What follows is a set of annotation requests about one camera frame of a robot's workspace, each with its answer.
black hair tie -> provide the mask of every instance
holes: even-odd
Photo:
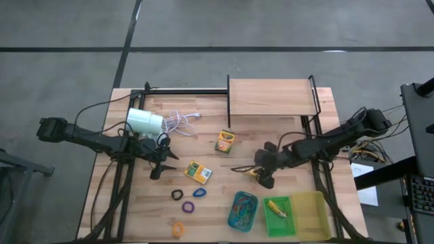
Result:
[[[181,200],[182,196],[184,196],[184,193],[183,193],[180,189],[172,191],[172,199],[173,199],[173,200],[175,200],[175,201],[179,201],[179,200]]]

green plastic bin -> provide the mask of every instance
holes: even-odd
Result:
[[[286,213],[286,218],[279,217],[267,206],[267,202],[270,200],[276,203],[281,211]],[[264,210],[269,237],[286,237],[296,234],[289,197],[264,198]]]

keyboard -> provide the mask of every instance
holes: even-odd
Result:
[[[413,211],[434,215],[434,180],[411,176]]]

gray floor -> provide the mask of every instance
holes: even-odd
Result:
[[[123,46],[134,0],[0,0],[0,47]],[[144,0],[132,46],[432,45],[434,15],[424,0]],[[0,53],[0,148],[56,170],[35,176],[17,226],[17,243],[75,237],[95,154],[35,136],[40,117],[69,121],[108,100],[120,53]],[[340,118],[360,106],[401,104],[399,86],[433,76],[434,52],[130,54],[121,87],[223,87],[225,76],[302,78],[332,87]],[[79,124],[102,127],[106,106]],[[398,121],[403,111],[387,115]],[[413,154],[408,132],[384,141],[394,160]],[[398,220],[366,215],[376,240],[400,241]]]

wooden shelf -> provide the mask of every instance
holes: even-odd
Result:
[[[231,115],[315,115],[308,79],[231,79]]]

